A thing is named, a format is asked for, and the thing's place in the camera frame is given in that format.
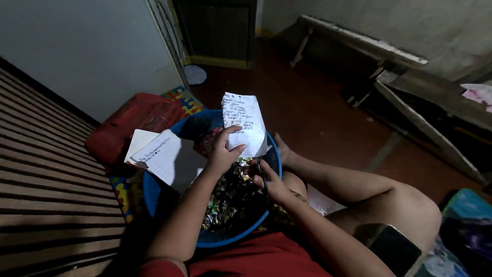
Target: knee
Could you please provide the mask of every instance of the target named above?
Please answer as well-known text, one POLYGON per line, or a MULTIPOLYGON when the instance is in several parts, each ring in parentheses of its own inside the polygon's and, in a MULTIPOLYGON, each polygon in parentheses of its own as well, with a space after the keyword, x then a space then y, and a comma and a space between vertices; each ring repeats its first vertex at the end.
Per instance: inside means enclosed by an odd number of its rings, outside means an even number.
POLYGON ((416 188, 402 184, 393 189, 392 206, 400 224, 410 229, 423 252, 432 246, 441 225, 441 212, 434 201, 416 188))

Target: white wall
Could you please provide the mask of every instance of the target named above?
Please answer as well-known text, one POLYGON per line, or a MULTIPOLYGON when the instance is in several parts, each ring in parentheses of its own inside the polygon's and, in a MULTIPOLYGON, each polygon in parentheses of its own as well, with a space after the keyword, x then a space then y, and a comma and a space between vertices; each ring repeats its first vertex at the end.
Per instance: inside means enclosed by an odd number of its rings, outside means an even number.
POLYGON ((145 0, 0 1, 0 56, 102 122, 181 79, 145 0))
POLYGON ((449 80, 492 54, 490 0, 265 0, 262 27, 278 33, 301 14, 422 55, 422 69, 449 80))

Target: hand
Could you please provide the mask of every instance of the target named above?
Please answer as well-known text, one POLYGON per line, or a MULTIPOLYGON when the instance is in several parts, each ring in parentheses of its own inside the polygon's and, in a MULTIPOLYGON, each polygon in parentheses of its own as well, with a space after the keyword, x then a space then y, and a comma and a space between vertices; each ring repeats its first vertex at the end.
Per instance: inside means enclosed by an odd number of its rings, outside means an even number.
POLYGON ((229 138, 229 134, 241 129, 242 127, 240 126, 231 126, 222 130, 215 136, 214 149, 209 156, 209 161, 206 166, 207 170, 212 171, 219 177, 229 170, 239 155, 246 149, 246 144, 238 145, 229 151, 225 148, 227 139, 229 138))
MULTIPOLYGON (((251 160, 249 164, 257 165, 258 160, 251 160)), ((293 196, 292 192, 290 192, 287 186, 283 183, 277 173, 268 165, 267 162, 262 160, 260 162, 260 169, 268 181, 268 194, 276 204, 281 205, 285 201, 285 199, 287 199, 289 196, 293 196)), ((262 189, 265 188, 265 185, 263 184, 263 179, 258 175, 255 175, 253 177, 253 183, 261 187, 262 189)))
POLYGON ((274 141, 275 144, 277 145, 277 150, 278 153, 280 154, 280 161, 282 162, 283 166, 287 166, 290 163, 291 157, 294 155, 294 152, 290 150, 290 148, 283 142, 283 140, 280 138, 280 135, 275 132, 274 135, 274 141))

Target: person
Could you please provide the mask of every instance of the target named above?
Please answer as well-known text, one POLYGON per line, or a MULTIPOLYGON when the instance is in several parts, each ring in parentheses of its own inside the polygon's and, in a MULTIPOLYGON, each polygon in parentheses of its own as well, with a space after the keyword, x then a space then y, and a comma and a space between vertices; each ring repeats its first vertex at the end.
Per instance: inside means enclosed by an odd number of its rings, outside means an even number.
MULTIPOLYGON (((228 135, 240 129, 232 126, 217 135, 207 165, 149 247, 148 262, 140 268, 140 276, 394 276, 378 256, 353 237, 358 227, 372 223, 391 224, 424 255, 429 251, 441 219, 432 200, 417 189, 386 177, 303 158, 276 133, 282 166, 289 172, 285 171, 280 179, 261 161, 268 193, 301 230, 318 262, 282 232, 265 232, 185 266, 195 252, 215 184, 246 148, 225 148, 228 135), (301 179, 347 208, 323 217, 309 206, 301 179)), ((263 180, 257 175, 253 183, 263 187, 263 180)))

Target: scissors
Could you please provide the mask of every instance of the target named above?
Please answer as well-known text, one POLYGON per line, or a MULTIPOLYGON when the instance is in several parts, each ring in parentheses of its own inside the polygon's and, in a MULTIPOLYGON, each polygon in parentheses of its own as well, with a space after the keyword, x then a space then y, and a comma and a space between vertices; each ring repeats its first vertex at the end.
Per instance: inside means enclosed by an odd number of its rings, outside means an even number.
POLYGON ((263 172, 261 171, 261 168, 260 168, 261 156, 256 158, 256 160, 258 160, 258 172, 260 173, 260 176, 263 179, 263 185, 264 185, 263 192, 265 193, 265 195, 268 196, 268 181, 267 181, 267 178, 265 177, 265 175, 263 174, 263 172))

